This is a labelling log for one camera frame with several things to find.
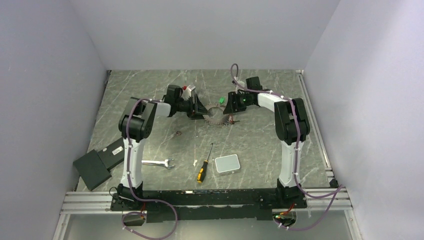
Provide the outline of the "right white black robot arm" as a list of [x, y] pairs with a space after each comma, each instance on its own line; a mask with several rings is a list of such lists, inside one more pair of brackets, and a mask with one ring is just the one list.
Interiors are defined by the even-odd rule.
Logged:
[[304, 101], [263, 89], [258, 77], [250, 77], [246, 82], [242, 82], [233, 76], [231, 82], [236, 85], [236, 90], [228, 93], [223, 111], [225, 115], [244, 112], [251, 105], [266, 108], [274, 113], [275, 133], [282, 148], [275, 200], [280, 207], [287, 208], [295, 199], [305, 197], [305, 191], [300, 185], [299, 161], [311, 128]]

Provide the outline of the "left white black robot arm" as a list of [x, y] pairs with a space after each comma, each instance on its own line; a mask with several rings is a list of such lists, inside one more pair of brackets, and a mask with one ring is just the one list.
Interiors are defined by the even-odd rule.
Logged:
[[150, 136], [155, 117], [172, 117], [186, 113], [192, 120], [203, 119], [208, 110], [201, 103], [196, 87], [170, 84], [162, 99], [130, 97], [118, 122], [124, 144], [124, 170], [117, 194], [131, 210], [144, 203], [142, 158], [146, 139]]

